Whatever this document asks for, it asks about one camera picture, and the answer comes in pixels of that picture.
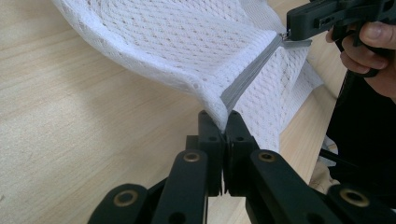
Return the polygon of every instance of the wood grain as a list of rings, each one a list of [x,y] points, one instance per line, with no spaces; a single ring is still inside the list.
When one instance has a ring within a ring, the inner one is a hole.
[[[280,15],[302,2],[270,1]],[[320,71],[334,67],[329,47],[313,54]],[[325,78],[330,87],[315,90],[282,133],[281,154],[305,181],[338,79]],[[3,0],[0,222],[86,223],[117,185],[152,186],[168,175],[186,135],[197,134],[201,109],[90,47],[50,0]],[[208,222],[248,223],[244,200],[210,199]]]

